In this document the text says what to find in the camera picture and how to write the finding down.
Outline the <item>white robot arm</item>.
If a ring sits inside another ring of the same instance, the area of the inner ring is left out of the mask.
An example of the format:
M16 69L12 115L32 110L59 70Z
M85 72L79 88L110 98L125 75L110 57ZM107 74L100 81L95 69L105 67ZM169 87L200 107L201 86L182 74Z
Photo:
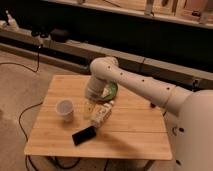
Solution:
M112 81L178 117L174 171L213 171L213 90L193 92L125 71L114 57L94 59L90 72L88 99L98 101Z

